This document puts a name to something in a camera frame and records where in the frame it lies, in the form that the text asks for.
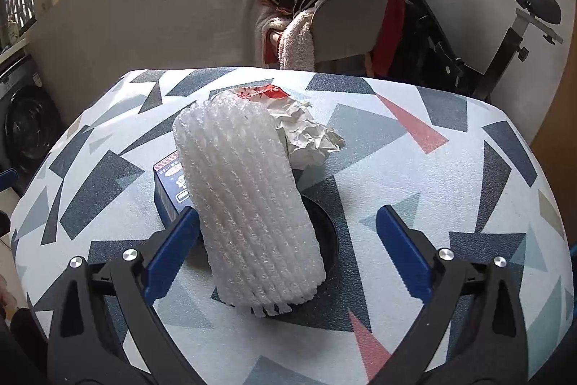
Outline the person's left hand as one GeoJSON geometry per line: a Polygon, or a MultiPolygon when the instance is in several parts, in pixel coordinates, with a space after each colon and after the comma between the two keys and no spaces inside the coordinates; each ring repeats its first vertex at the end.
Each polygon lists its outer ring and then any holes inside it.
{"type": "Polygon", "coordinates": [[[8,283],[4,276],[0,276],[0,308],[5,320],[12,320],[19,309],[18,301],[8,290],[8,283]]]}

